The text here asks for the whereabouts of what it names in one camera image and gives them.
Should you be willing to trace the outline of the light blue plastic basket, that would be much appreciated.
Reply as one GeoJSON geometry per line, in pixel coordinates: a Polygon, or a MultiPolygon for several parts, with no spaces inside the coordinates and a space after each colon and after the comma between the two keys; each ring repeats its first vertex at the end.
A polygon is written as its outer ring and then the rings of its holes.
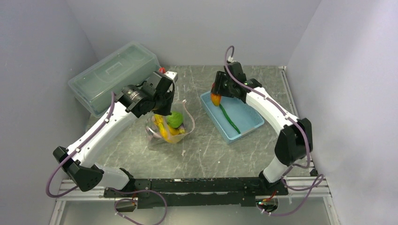
{"type": "Polygon", "coordinates": [[[249,105],[237,98],[222,97],[221,104],[239,128],[241,134],[238,134],[227,122],[220,107],[213,105],[210,95],[210,91],[200,95],[202,107],[227,144],[242,138],[264,124],[262,116],[249,105]]]}

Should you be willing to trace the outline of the yellow banana bunch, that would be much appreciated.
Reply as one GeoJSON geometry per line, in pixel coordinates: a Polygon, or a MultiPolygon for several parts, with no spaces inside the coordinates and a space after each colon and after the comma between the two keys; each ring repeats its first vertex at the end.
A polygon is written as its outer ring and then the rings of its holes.
{"type": "Polygon", "coordinates": [[[184,127],[184,124],[182,124],[179,128],[171,128],[167,124],[166,117],[167,116],[162,116],[158,114],[155,114],[152,117],[152,121],[159,131],[158,133],[163,138],[163,140],[168,143],[174,144],[180,142],[186,135],[186,129],[184,127]]]}

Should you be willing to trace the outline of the small green lime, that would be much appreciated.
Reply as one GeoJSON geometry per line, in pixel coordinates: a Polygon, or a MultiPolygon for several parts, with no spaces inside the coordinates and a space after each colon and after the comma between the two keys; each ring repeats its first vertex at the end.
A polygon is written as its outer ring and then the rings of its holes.
{"type": "Polygon", "coordinates": [[[180,112],[172,111],[171,114],[166,117],[166,119],[167,124],[171,128],[179,128],[183,124],[184,116],[180,112]]]}

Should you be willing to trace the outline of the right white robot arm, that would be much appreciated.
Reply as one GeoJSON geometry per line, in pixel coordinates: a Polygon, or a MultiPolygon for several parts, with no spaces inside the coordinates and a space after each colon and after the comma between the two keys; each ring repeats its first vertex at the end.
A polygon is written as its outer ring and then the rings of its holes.
{"type": "Polygon", "coordinates": [[[278,139],[274,157],[259,174],[259,190],[269,195],[277,182],[293,167],[307,169],[312,151],[311,122],[289,113],[277,103],[256,79],[241,82],[228,73],[218,71],[211,92],[222,97],[237,98],[256,110],[275,130],[278,139]]]}

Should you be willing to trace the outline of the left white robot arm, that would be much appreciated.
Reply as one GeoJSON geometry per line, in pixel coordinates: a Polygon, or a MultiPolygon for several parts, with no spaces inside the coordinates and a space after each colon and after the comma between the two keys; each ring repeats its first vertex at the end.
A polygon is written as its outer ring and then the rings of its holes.
{"type": "Polygon", "coordinates": [[[134,193],[135,178],[123,168],[110,168],[97,164],[101,151],[127,126],[148,112],[171,114],[175,84],[142,83],[128,85],[119,94],[111,94],[111,105],[105,114],[77,141],[53,151],[62,169],[82,192],[96,186],[114,189],[124,197],[134,193]]]}

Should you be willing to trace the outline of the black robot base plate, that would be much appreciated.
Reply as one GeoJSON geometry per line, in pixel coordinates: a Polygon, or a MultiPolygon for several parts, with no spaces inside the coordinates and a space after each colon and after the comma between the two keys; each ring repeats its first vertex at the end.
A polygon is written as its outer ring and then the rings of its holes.
{"type": "Polygon", "coordinates": [[[139,209],[175,206],[240,205],[254,207],[268,196],[287,195],[281,182],[266,187],[258,177],[136,179],[132,188],[118,193],[110,188],[105,198],[136,197],[139,209]]]}

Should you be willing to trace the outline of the green chili pepper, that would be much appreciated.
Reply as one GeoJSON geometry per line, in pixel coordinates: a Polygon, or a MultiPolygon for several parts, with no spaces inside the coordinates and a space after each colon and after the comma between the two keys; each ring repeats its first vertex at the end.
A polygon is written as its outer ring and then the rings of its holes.
{"type": "Polygon", "coordinates": [[[227,122],[236,130],[236,132],[238,134],[241,134],[239,128],[235,125],[235,123],[231,120],[231,118],[229,117],[228,113],[226,112],[225,108],[222,106],[222,104],[219,104],[219,107],[225,117],[225,119],[227,120],[227,122]]]}

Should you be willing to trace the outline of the red orange mango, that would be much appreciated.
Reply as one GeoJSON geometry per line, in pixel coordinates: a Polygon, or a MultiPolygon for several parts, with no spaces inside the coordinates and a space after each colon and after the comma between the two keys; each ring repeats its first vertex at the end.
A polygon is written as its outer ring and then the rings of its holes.
{"type": "Polygon", "coordinates": [[[218,95],[218,94],[211,93],[210,97],[211,97],[211,102],[213,103],[213,105],[218,107],[221,103],[222,96],[218,95]]]}

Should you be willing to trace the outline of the clear zip top bag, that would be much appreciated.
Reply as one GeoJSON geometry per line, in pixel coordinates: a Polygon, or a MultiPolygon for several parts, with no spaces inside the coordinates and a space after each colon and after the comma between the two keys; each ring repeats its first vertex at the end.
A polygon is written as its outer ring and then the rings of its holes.
{"type": "Polygon", "coordinates": [[[195,129],[195,120],[187,109],[188,101],[174,102],[171,114],[162,116],[151,114],[145,124],[146,138],[149,147],[169,143],[177,144],[195,129]]]}

